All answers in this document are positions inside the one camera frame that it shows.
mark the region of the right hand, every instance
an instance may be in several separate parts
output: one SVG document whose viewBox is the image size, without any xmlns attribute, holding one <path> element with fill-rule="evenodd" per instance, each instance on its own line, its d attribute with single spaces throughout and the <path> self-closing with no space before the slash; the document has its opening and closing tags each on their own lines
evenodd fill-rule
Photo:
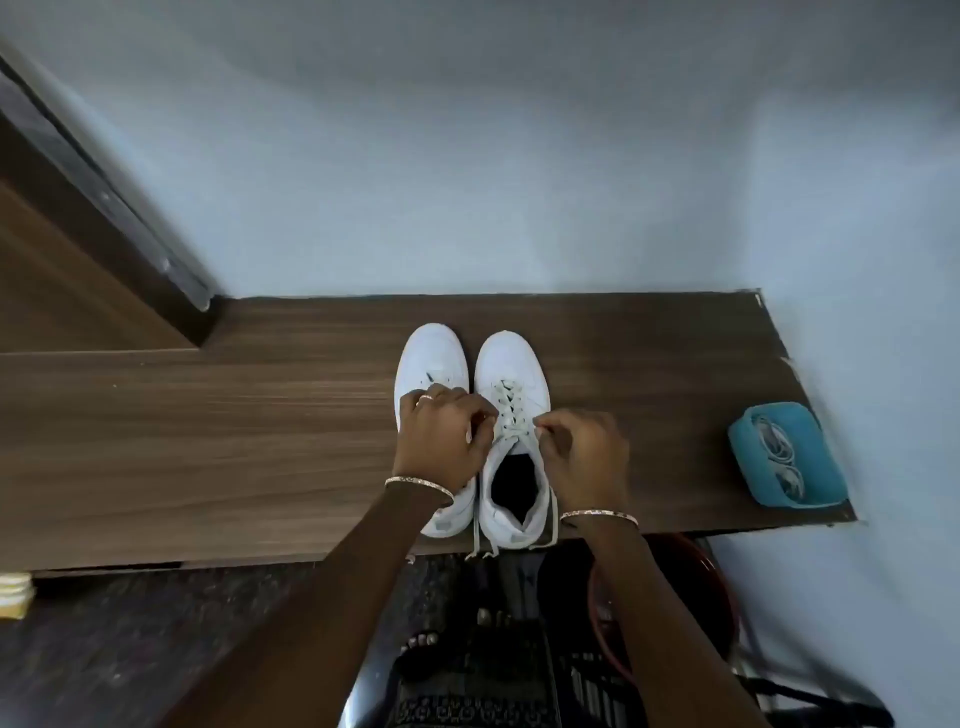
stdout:
<svg viewBox="0 0 960 728">
<path fill-rule="evenodd" d="M 630 444 L 613 415 L 557 409 L 534 418 L 534 425 L 547 479 L 565 511 L 629 512 Z"/>
</svg>

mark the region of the wood grain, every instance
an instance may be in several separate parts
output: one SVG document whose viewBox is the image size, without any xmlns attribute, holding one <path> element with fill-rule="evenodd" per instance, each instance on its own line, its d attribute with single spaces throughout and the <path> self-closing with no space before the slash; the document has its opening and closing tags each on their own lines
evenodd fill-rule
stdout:
<svg viewBox="0 0 960 728">
<path fill-rule="evenodd" d="M 518 331 L 555 406 L 611 410 L 646 531 L 855 518 L 763 508 L 737 470 L 745 407 L 806 402 L 752 293 L 250 299 L 198 352 L 0 357 L 0 569 L 328 552 L 389 473 L 396 362 L 427 321 L 469 361 Z"/>
</svg>

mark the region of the white wall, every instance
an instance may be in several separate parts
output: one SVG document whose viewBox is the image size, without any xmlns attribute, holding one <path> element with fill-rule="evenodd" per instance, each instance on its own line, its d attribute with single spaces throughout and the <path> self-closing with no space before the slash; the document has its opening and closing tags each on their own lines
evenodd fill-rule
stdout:
<svg viewBox="0 0 960 728">
<path fill-rule="evenodd" d="M 715 547 L 771 663 L 924 727 L 960 714 L 958 37 L 950 2 L 0 0 L 232 295 L 761 286 L 869 523 Z"/>
<path fill-rule="evenodd" d="M 956 111 L 758 116 L 750 264 L 869 522 L 712 540 L 775 673 L 866 688 L 905 726 L 960 715 Z"/>
<path fill-rule="evenodd" d="M 771 93 L 951 80 L 832 6 L 0 0 L 0 50 L 230 295 L 730 289 Z"/>
</svg>

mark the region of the dark floor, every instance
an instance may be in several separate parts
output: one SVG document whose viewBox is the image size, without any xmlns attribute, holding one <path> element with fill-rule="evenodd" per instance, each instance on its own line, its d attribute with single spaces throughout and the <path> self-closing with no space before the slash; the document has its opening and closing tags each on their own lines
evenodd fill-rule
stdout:
<svg viewBox="0 0 960 728">
<path fill-rule="evenodd" d="M 376 704 L 403 641 L 420 630 L 443 628 L 460 558 L 421 557 L 404 567 L 348 702 L 345 728 Z M 532 574 L 540 558 L 530 553 L 500 560 L 501 573 L 512 577 L 504 581 L 515 613 L 534 616 Z M 27 617 L 0 622 L 0 725 L 156 725 L 205 669 L 315 568 L 39 581 Z"/>
</svg>

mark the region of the bracelet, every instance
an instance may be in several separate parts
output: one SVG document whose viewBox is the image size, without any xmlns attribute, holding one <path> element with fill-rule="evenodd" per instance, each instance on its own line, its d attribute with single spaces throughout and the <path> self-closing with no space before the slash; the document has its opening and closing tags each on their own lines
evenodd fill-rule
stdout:
<svg viewBox="0 0 960 728">
<path fill-rule="evenodd" d="M 560 520 L 562 521 L 563 519 L 573 518 L 574 516 L 613 516 L 615 518 L 629 521 L 630 523 L 635 525 L 637 528 L 640 528 L 640 524 L 636 522 L 636 519 L 633 516 L 631 516 L 629 513 L 623 513 L 621 511 L 607 511 L 601 508 L 590 508 L 585 511 L 567 511 L 562 516 L 560 516 Z"/>
<path fill-rule="evenodd" d="M 450 498 L 450 504 L 452 505 L 456 498 L 453 497 L 453 494 L 450 493 L 444 486 L 437 485 L 432 483 L 429 480 L 424 480 L 421 477 L 409 477 L 408 475 L 394 475 L 393 477 L 388 477 L 386 482 L 384 482 L 383 487 L 386 488 L 391 483 L 414 483 L 416 485 L 425 485 L 427 488 L 433 488 L 435 491 L 440 491 L 445 496 Z"/>
</svg>

